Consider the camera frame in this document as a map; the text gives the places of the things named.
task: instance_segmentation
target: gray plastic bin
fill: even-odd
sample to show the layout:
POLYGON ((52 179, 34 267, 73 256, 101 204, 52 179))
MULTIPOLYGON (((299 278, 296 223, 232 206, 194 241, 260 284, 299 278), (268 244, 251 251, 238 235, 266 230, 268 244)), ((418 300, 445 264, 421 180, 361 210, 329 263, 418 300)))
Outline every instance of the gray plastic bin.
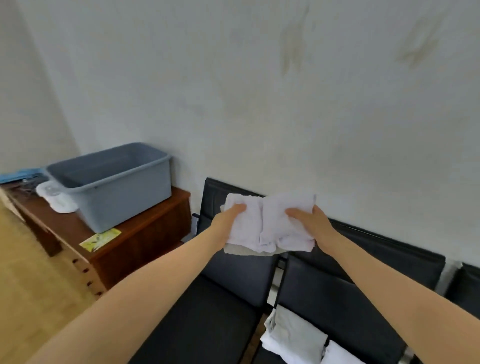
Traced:
POLYGON ((44 173, 74 199, 94 232, 104 232, 172 196, 170 158, 131 143, 51 164, 44 173))

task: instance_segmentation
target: hand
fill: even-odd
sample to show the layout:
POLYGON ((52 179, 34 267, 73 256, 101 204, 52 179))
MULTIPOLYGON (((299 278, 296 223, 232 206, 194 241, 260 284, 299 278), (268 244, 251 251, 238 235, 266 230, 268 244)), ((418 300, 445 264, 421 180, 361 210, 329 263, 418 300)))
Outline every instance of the hand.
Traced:
POLYGON ((299 220, 306 231, 315 238, 318 247, 324 253, 332 255, 332 245, 340 233, 333 228, 328 217, 317 205, 313 206, 311 214, 297 208, 288 208, 285 213, 299 220))
POLYGON ((211 234, 213 244, 216 245, 216 251, 219 252, 225 247, 230 232, 232 230, 233 223, 237 216, 247 209, 247 205, 233 205, 225 212, 217 214, 212 225, 206 230, 211 234))

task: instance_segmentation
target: white object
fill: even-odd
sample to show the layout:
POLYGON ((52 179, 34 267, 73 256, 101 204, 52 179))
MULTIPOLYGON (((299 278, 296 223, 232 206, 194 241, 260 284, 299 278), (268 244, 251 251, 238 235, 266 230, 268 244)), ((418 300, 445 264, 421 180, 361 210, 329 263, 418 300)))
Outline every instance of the white object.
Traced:
POLYGON ((263 199, 256 196, 229 194, 225 201, 225 210, 232 208, 235 204, 246 204, 247 210, 235 219, 227 244, 241 245, 258 253, 273 253, 276 250, 274 242, 260 244, 263 199))
POLYGON ((59 214, 70 214, 78 210, 78 206, 70 196, 60 191, 54 181, 47 181, 39 184, 36 194, 43 197, 50 207, 59 214))
POLYGON ((278 354, 287 364, 319 364, 327 335, 303 318, 278 305, 265 321, 265 350, 278 354))
POLYGON ((355 355, 350 354, 336 342, 331 341, 325 349, 322 364, 365 364, 355 355))
POLYGON ((315 240, 304 229, 300 221, 285 214, 287 208, 298 208, 312 213, 315 205, 314 193, 292 192, 264 198, 264 227, 260 234, 260 244, 275 243, 278 248, 311 252, 315 240))

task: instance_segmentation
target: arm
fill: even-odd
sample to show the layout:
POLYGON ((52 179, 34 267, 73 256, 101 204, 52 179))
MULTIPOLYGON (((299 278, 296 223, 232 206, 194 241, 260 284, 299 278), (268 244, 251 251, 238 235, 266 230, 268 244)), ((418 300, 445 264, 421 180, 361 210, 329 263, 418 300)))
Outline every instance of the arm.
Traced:
POLYGON ((323 211, 288 209, 425 364, 480 361, 480 320, 375 259, 338 233, 323 211))
POLYGON ((37 352, 29 364, 126 363, 228 240, 235 205, 174 251, 130 274, 37 352))

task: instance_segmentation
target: forearm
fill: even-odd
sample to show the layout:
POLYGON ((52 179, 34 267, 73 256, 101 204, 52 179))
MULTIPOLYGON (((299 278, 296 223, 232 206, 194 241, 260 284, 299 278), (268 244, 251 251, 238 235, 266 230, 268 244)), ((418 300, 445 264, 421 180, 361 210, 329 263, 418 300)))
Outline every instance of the forearm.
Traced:
POLYGON ((333 258, 425 364, 477 363, 480 321, 338 234, 333 258))
POLYGON ((31 360, 126 363, 216 252, 209 230, 129 275, 31 360))

